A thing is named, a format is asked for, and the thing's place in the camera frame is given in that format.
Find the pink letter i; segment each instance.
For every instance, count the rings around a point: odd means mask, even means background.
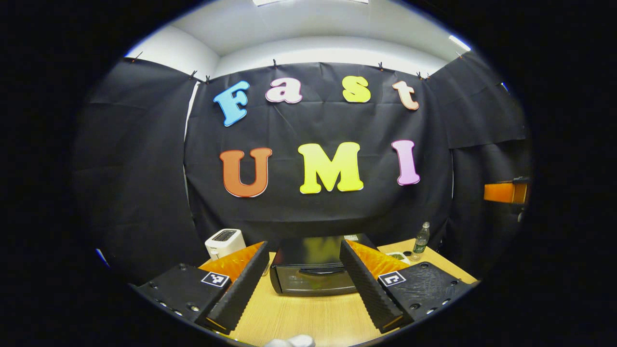
[[[402,186],[420,182],[420,176],[416,173],[416,168],[413,165],[413,142],[398,140],[392,142],[392,148],[399,155],[400,176],[397,182]]]

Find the white wall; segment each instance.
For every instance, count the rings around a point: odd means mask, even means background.
[[[219,56],[203,42],[171,25],[148,36],[135,46],[126,57],[156,62],[191,74],[205,81],[205,76],[214,74]]]
[[[314,36],[274,41],[241,49],[218,61],[211,78],[276,63],[341,62],[378,66],[416,74],[433,74],[448,62],[428,53],[368,38]]]

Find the wooden table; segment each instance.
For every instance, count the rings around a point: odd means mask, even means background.
[[[415,239],[411,239],[377,248],[384,253],[404,252],[413,249],[414,242]],[[270,263],[275,254],[270,253]],[[476,281],[428,247],[420,261],[430,262],[465,283]],[[300,334],[313,337],[316,347],[348,347],[386,335],[375,328],[358,293],[281,296],[274,291],[270,276],[266,274],[259,280],[238,326],[228,337],[263,346],[274,338],[286,340]]]

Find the white toaster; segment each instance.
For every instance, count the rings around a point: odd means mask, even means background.
[[[242,232],[239,229],[219,230],[205,242],[205,248],[212,260],[217,260],[245,247]]]

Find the plastic bottle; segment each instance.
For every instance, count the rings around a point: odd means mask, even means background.
[[[422,224],[422,230],[420,230],[418,236],[416,236],[416,244],[413,246],[413,253],[410,257],[411,261],[419,261],[420,258],[422,258],[424,249],[428,244],[428,238],[431,235],[431,232],[428,230],[429,226],[429,222],[424,222],[424,224]]]

